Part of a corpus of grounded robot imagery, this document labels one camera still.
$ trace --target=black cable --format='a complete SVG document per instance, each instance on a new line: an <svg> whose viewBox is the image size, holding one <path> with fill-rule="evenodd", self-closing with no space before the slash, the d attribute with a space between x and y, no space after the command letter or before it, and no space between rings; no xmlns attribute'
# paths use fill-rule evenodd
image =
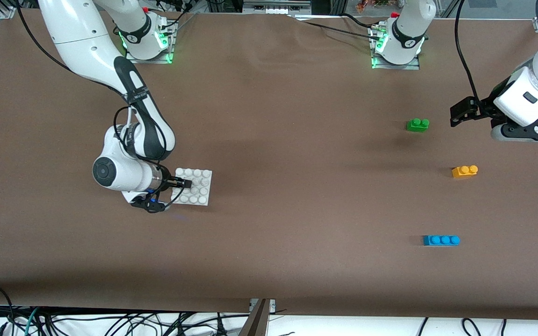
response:
<svg viewBox="0 0 538 336"><path fill-rule="evenodd" d="M167 328L162 336L169 336L169 334L173 333L174 330L176 330L184 321L189 319L194 314L195 313L184 313L184 315L182 315L182 313L180 313L177 319L171 324L171 327Z"/></svg>
<svg viewBox="0 0 538 336"><path fill-rule="evenodd" d="M471 319L466 317L462 319L462 330L464 330L464 333L468 336L473 336L472 334L470 334L470 332L468 332L468 330L466 330L466 321L470 322L470 324L472 324L472 327L474 327L474 329L476 330L476 334L478 336L481 336L481 332L479 328L476 327L476 324Z"/></svg>
<svg viewBox="0 0 538 336"><path fill-rule="evenodd" d="M128 133L126 132L124 134L124 139L122 140L121 137L120 137L120 132L118 131L118 128L117 128L117 119L118 119L118 115L120 114L120 112L123 111L124 109L130 108L130 106L132 106L132 105L124 106L124 107L118 109L117 111L115 111L115 115L113 116L113 130L115 131L115 136L121 142L122 146L124 147L124 151L126 151L127 153L129 153L128 146L126 145L126 135ZM161 137L163 139L163 148L165 149L165 147L167 147L167 140L165 138L165 134L163 134L163 131L161 130L159 124L154 119L151 119L151 120L153 121L153 123L155 125L155 128L158 129L159 133L161 134ZM136 155L136 157L138 159L146 161L146 162L149 162L149 163L154 164L156 166L161 166L161 165L158 164L158 163L152 162L151 160L158 160L158 159L163 157L163 154L164 153L161 153L158 157L149 159L148 157L143 157L143 156L138 155L137 153L134 153L134 155Z"/></svg>
<svg viewBox="0 0 538 336"><path fill-rule="evenodd" d="M53 327L53 329L56 329L58 332L61 332L64 336L70 336L55 325L55 323L53 322L53 317L51 317L50 321L51 321L51 326Z"/></svg>
<svg viewBox="0 0 538 336"><path fill-rule="evenodd" d="M502 331L499 333L500 336L503 336L504 332L506 332L506 323L508 323L508 319L502 321Z"/></svg>
<svg viewBox="0 0 538 336"><path fill-rule="evenodd" d="M53 334L51 331L51 324L47 321L47 318L45 317L45 329L47 329L47 332L49 333L49 336L59 336L59 334Z"/></svg>
<svg viewBox="0 0 538 336"><path fill-rule="evenodd" d="M417 336L421 336L423 334L423 329L425 329L425 324L427 324L428 319L429 319L428 317L425 317L425 319L423 320L423 323L421 323Z"/></svg>
<svg viewBox="0 0 538 336"><path fill-rule="evenodd" d="M145 324L145 322L150 319L151 317L153 317L154 315L156 315L156 313L153 313L151 315L148 315L147 317L144 317L143 319L141 319L140 321L138 321L137 323L130 323L130 327L128 328L128 332L126 332L126 336L128 336L128 334L130 334L130 332L134 332L134 329L136 327L138 327L139 325L142 325L142 324Z"/></svg>
<svg viewBox="0 0 538 336"><path fill-rule="evenodd" d="M41 44L36 40L36 37L32 34L32 31L30 31L30 28L28 28L28 24L26 23L26 20L24 19L24 14L22 14L22 6L20 6L19 0L15 0L15 8L18 10L18 15L20 16L20 20L22 21L22 25L24 26L24 29L28 33L28 36L30 36L32 42L35 43L36 47L39 48L47 57L49 57L52 61L57 63L58 66L61 66L62 68L68 70L69 72L72 72L66 64L63 64L62 62L58 61L55 57L51 56L50 53L48 53L45 48L41 46Z"/></svg>
<svg viewBox="0 0 538 336"><path fill-rule="evenodd" d="M221 314L217 313L217 336L227 336L228 332L224 327L224 323L221 319Z"/></svg>
<svg viewBox="0 0 538 336"><path fill-rule="evenodd" d="M107 329L107 332L105 332L105 336L107 336L107 334L109 334L109 332L111 332L111 330L118 324L120 323L120 321L122 321L123 319L126 319L126 317L129 317L130 314L126 314L122 317L120 317L117 321L115 321L114 324L111 325L111 327L109 327L109 329Z"/></svg>
<svg viewBox="0 0 538 336"><path fill-rule="evenodd" d="M363 38L368 38L370 40L379 40L379 38L377 36L369 36L369 35L359 34L359 33L355 33L355 32L348 32L348 30L343 30L343 29L339 29L339 28L323 26L323 25L320 25L318 23L313 23L313 22L308 22L308 21L304 21L304 22L308 23L308 25L311 25L311 26L317 26L317 27L321 27L321 28L331 29L331 30L335 30L336 32L341 32L341 33L345 33L345 34L360 36L360 37L363 37Z"/></svg>
<svg viewBox="0 0 538 336"><path fill-rule="evenodd" d="M8 322L1 325L1 327L0 327L0 336L3 336L4 330L6 330L7 325L8 325Z"/></svg>
<svg viewBox="0 0 538 336"><path fill-rule="evenodd" d="M0 287L0 293L2 293L3 296L6 298L7 304L9 306L9 319L11 319L11 322L12 322L12 324L11 324L11 334L15 335L14 308L13 308L13 306L11 304L11 300L9 299L9 296L7 295L6 291L4 291L1 287Z"/></svg>
<svg viewBox="0 0 538 336"><path fill-rule="evenodd" d="M93 317L93 318L90 318L90 319L79 319L77 317L64 317L63 319L57 319L57 320L55 320L53 322L56 323L56 322L61 322L61 321L98 321L98 320L111 320L111 319L123 319L123 318L126 318L126 315L124 315L124 316L102 316L102 317Z"/></svg>
<svg viewBox="0 0 538 336"><path fill-rule="evenodd" d="M151 317L153 317L155 315L157 315L157 313L153 313L151 315L148 315L147 317L144 317L143 319L141 319L137 323L132 323L132 321L130 321L130 327L126 331L126 336L128 336L128 334L134 334L134 329L136 329L136 327L138 327L139 325L145 325L147 327L155 329L155 336L159 336L159 333L158 333L158 331L157 331L157 329L155 327L153 327L150 324L145 323L145 321L147 321L148 319L150 319Z"/></svg>
<svg viewBox="0 0 538 336"><path fill-rule="evenodd" d="M370 25L367 25L366 23L362 23L362 22L358 21L358 19L356 19L356 17L353 17L352 15L350 15L348 13L341 13L340 16L348 17L352 21L354 21L354 23L356 23L357 25L359 25L361 27L365 27L365 28L370 28L372 25L376 25L377 23L379 23L379 21L377 21L375 23L371 23Z"/></svg>
<svg viewBox="0 0 538 336"><path fill-rule="evenodd" d="M227 316L223 316L222 319L232 319L232 318L235 318L235 317L248 317L248 314L227 315ZM195 324L191 325L190 327L186 328L184 331L177 333L175 336L183 336L184 333L186 331L188 331L189 329L196 328L196 327L201 327L201 325L203 325L203 324L205 324L207 322L215 321L216 319L217 319L217 317L213 317L212 319L206 319L204 321L200 321L198 323L195 323Z"/></svg>
<svg viewBox="0 0 538 336"><path fill-rule="evenodd" d="M35 36L32 34L32 31L30 30L30 28L28 28L28 24L26 23L26 20L24 19L24 14L22 14L22 9L21 9L21 6L20 6L20 3L19 3L19 0L15 0L15 7L18 11L18 15L20 16L20 20L22 21L22 25L24 26L24 30L26 30L26 32L28 33L28 36L30 36L30 39L32 40L32 42L35 43L36 47L40 49L40 51L42 51L47 57L49 57L52 61L54 61L55 63L57 63L59 66L61 66L62 68L68 70L69 72L72 72L73 74L75 74L75 72L73 72L72 70L70 70L70 68L68 68L68 66L66 66L66 64L63 64L62 62L58 61L55 57L51 56L50 53L48 53L45 48L43 48L41 46L41 44L39 43L39 41L36 40ZM110 89L112 90L113 92L119 94L120 96L123 97L123 95L116 89L114 89L113 87L107 85L107 84L104 84L104 83L99 83L97 81L91 81L93 83L97 83L98 85L102 85L104 87L106 87L107 89Z"/></svg>
<svg viewBox="0 0 538 336"><path fill-rule="evenodd" d="M124 323L122 323L122 324L121 324L121 325L120 325L114 332L112 332L109 336L113 336L113 335L115 335L115 333L118 332L118 331L120 331L120 329L121 329L122 327L124 327L124 325L130 323L130 321L132 321L132 320L135 319L136 317L140 317L140 315L141 315L141 314L136 314L136 315L134 315L134 316L130 316L130 317L128 317L128 319L127 319Z"/></svg>
<svg viewBox="0 0 538 336"><path fill-rule="evenodd" d="M168 24L166 26L161 26L161 29L165 29L165 28L168 28L168 27L171 27L171 26L175 25L176 22L180 21L180 19L182 18L182 16L184 16L185 13L188 13L188 10L184 9L184 11L182 13L180 13L180 15L178 15L177 19L175 19L173 22L171 22L170 24Z"/></svg>
<svg viewBox="0 0 538 336"><path fill-rule="evenodd" d="M476 93L476 86L474 85L474 81L472 80L472 74L470 74L470 69L468 68L468 64L466 64L464 55L462 55L462 49L460 48L460 39L458 37L458 24L460 22L460 13L462 12L462 6L464 5L464 2L465 0L460 0L458 4L458 11L456 12L456 19L454 23L454 39L455 39L456 49L458 51L458 56L460 56L460 61L462 62L462 66L464 67L464 70L466 71L466 76L468 76L468 82L470 83L470 89L472 89L474 102L476 103L476 106L478 106L478 108L480 109L481 113L483 113L484 109L481 104L481 100L479 99L479 95Z"/></svg>

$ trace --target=metal mount plate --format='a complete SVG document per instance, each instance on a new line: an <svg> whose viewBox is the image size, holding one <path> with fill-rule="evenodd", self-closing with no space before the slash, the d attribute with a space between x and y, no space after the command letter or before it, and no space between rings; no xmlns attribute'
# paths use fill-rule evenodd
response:
<svg viewBox="0 0 538 336"><path fill-rule="evenodd" d="M130 60L132 63L148 63L148 64L172 64L173 63L173 52L176 48L176 37L177 37L177 30L178 30L178 23L176 22L173 24L170 28L167 28L167 32L169 35L165 38L167 40L167 49L163 50L159 55L156 57L153 57L152 59L148 60L141 60L136 59L134 56L130 54L130 52L126 52L126 58Z"/></svg>
<svg viewBox="0 0 538 336"><path fill-rule="evenodd" d="M11 19L14 17L15 7L4 6L4 9L0 9L0 20L2 19Z"/></svg>
<svg viewBox="0 0 538 336"><path fill-rule="evenodd" d="M418 63L418 55L414 56L414 59L408 64L398 65L387 62L375 49L380 43L387 38L386 34L386 22L380 21L378 25L373 25L372 28L367 28L369 36L377 36L379 40L369 40L371 47L371 67L373 69L394 69L394 70L419 70L420 64Z"/></svg>
<svg viewBox="0 0 538 336"><path fill-rule="evenodd" d="M250 303L248 304L248 311L252 312L252 310L255 308L256 303L259 302L259 299L250 299ZM271 305L271 308L269 309L270 313L275 313L275 300L270 299L269 304Z"/></svg>

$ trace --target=table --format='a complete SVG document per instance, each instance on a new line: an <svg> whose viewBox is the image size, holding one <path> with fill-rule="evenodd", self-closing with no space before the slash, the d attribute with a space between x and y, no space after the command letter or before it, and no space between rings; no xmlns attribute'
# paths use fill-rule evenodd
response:
<svg viewBox="0 0 538 336"><path fill-rule="evenodd" d="M0 285L32 306L247 311L270 297L299 314L538 319L538 143L496 142L487 121L450 128L470 93L453 21L429 36L421 70L373 70L356 36L197 15L173 64L137 67L176 133L164 164L213 170L211 198L149 215L92 178L122 100L2 21ZM462 21L460 38L481 96L538 49L530 21ZM414 117L426 133L404 130ZM478 176L454 180L463 164ZM461 245L420 246L427 234Z"/></svg>

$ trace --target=white floor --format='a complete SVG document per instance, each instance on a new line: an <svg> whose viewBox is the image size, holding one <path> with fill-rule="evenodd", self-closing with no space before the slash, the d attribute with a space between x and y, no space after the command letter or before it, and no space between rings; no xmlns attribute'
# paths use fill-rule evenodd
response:
<svg viewBox="0 0 538 336"><path fill-rule="evenodd" d="M102 315L73 315L78 318L100 317ZM160 314L162 322L171 323L177 314ZM194 315L185 324L196 323L204 319L216 317L216 313L199 313ZM240 328L246 318L237 317L224 319L227 330ZM329 317L329 316L303 316L303 315L272 315L270 317L267 336L284 336L294 332L292 336L416 336L422 323L421 317ZM116 320L100 321L62 321L56 324L70 336L103 336L107 329ZM457 318L430 318L423 336L464 336L461 319ZM0 326L5 322L0 317ZM474 319L481 332L481 336L498 336L502 325L501 320ZM208 335L213 330L208 327L193 328L186 334L188 336ZM4 336L9 336L11 326L8 326ZM118 331L116 336L124 336L127 327ZM476 336L476 332L469 328L469 332ZM134 336L155 336L152 328L140 326L134 330ZM508 320L504 333L506 336L538 336L538 321ZM16 335L22 336L16 329Z"/></svg>

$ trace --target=blue lego brick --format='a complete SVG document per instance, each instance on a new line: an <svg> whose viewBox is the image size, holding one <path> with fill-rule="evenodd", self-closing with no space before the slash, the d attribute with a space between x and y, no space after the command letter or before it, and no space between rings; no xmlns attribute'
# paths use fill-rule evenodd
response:
<svg viewBox="0 0 538 336"><path fill-rule="evenodd" d="M460 237L458 236L423 236L425 246L458 246Z"/></svg>

